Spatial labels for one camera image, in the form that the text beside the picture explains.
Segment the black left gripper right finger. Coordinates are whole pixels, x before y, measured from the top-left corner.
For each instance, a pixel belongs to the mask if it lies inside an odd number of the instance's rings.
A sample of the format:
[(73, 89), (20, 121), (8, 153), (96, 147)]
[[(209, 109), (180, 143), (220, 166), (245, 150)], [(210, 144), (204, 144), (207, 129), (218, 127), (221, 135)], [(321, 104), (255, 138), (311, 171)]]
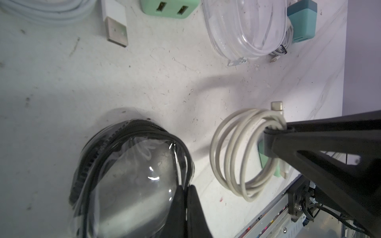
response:
[(187, 194), (187, 238), (212, 238), (196, 187), (190, 185)]

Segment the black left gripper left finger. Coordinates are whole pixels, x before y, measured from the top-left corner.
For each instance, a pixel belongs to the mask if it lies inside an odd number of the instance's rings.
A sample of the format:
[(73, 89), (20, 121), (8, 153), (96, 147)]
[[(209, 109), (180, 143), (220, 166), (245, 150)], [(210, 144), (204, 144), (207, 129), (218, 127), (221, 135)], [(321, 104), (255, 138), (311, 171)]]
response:
[(160, 238), (186, 238), (186, 197), (183, 187), (177, 186), (166, 223)]

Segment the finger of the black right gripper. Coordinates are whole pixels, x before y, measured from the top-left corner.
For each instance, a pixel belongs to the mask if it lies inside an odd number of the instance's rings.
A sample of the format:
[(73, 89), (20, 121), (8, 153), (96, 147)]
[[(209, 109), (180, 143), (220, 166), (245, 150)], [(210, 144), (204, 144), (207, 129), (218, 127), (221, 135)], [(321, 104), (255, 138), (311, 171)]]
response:
[(265, 154), (313, 181), (371, 237), (381, 234), (381, 113), (288, 123), (264, 131)]

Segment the clear pouch with black zipper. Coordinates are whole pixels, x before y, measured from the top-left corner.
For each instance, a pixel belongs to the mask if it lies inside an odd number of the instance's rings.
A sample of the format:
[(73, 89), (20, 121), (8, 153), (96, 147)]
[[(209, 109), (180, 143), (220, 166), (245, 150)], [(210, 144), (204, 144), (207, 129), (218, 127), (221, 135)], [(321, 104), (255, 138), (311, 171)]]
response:
[(84, 146), (69, 204), (72, 238), (158, 238), (194, 164), (186, 145), (150, 120), (119, 122)]

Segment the light green usb charger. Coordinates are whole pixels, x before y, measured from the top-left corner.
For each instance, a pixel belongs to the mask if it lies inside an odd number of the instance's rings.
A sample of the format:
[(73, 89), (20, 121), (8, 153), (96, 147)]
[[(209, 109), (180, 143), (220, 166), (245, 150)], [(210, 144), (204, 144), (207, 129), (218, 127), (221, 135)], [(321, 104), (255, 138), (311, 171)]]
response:
[[(258, 143), (258, 150), (259, 150), (259, 155), (260, 155), (261, 167), (263, 169), (266, 166), (267, 162), (268, 162), (268, 157), (264, 153), (265, 150), (264, 150), (264, 141), (263, 140), (261, 140)], [(275, 172), (274, 172), (274, 176), (278, 177), (278, 178), (281, 177), (279, 164), (276, 166), (276, 169), (275, 169)]]

